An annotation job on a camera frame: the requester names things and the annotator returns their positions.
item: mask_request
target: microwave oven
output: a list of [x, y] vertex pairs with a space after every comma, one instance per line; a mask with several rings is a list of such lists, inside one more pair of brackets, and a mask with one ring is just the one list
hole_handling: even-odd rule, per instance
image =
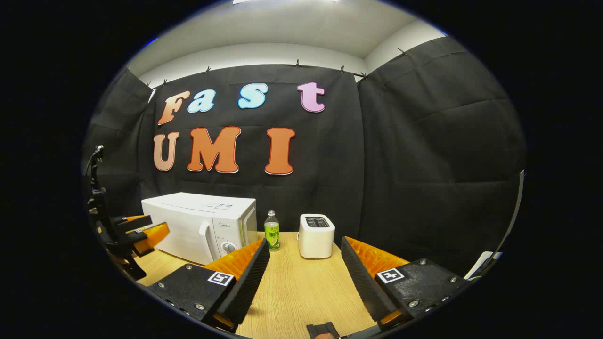
[[156, 248], [206, 265], [257, 241], [256, 200], [174, 193], [141, 201], [153, 222], [167, 222]]

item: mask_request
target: pink letter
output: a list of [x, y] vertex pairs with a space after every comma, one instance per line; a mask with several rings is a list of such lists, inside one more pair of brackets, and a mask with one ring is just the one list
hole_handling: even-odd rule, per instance
[[324, 104], [319, 104], [316, 101], [316, 94], [324, 95], [324, 89], [318, 88], [316, 83], [306, 83], [297, 86], [297, 90], [301, 91], [301, 106], [308, 112], [324, 111]]

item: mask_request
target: wooden table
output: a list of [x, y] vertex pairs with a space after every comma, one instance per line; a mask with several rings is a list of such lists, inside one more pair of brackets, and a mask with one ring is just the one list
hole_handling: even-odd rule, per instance
[[[333, 244], [330, 258], [305, 259], [299, 253], [296, 234], [280, 233], [280, 249], [270, 251], [262, 282], [236, 334], [255, 339], [308, 339], [306, 325], [332, 322], [339, 335], [374, 326], [340, 249]], [[136, 262], [147, 272], [138, 282], [149, 286], [188, 261], [156, 250]]]

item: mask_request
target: black fabric backdrop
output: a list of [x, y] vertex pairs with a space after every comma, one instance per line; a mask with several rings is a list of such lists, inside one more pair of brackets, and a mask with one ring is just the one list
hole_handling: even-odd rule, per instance
[[[122, 72], [100, 99], [84, 140], [83, 172], [96, 146], [104, 147], [103, 162], [96, 173], [107, 190], [107, 208], [114, 216], [142, 213], [137, 146], [142, 112], [152, 92], [130, 71]], [[90, 169], [83, 189], [87, 200], [92, 195]]]
[[[323, 88], [317, 101], [325, 105], [320, 113], [306, 111], [297, 86], [314, 81]], [[240, 109], [239, 92], [250, 83], [265, 83], [268, 92], [263, 105]], [[216, 91], [214, 106], [207, 112], [189, 113], [188, 105], [201, 90]], [[174, 119], [157, 125], [165, 100], [190, 91]], [[362, 118], [354, 76], [333, 69], [286, 65], [256, 65], [218, 69], [170, 81], [156, 89], [143, 118], [139, 138], [142, 198], [175, 192], [255, 198], [258, 230], [263, 230], [269, 210], [283, 232], [299, 230], [305, 213], [327, 215], [335, 224], [336, 239], [358, 234], [364, 179]], [[222, 128], [237, 126], [237, 173], [191, 172], [194, 128], [207, 128], [212, 142]], [[295, 131], [289, 145], [293, 173], [275, 176], [264, 171], [270, 158], [269, 128]], [[153, 163], [153, 136], [179, 132], [175, 163], [167, 172]], [[163, 160], [168, 158], [168, 141], [163, 142]]]
[[509, 226], [524, 169], [516, 112], [459, 43], [422, 43], [358, 83], [364, 124], [359, 239], [464, 276]]

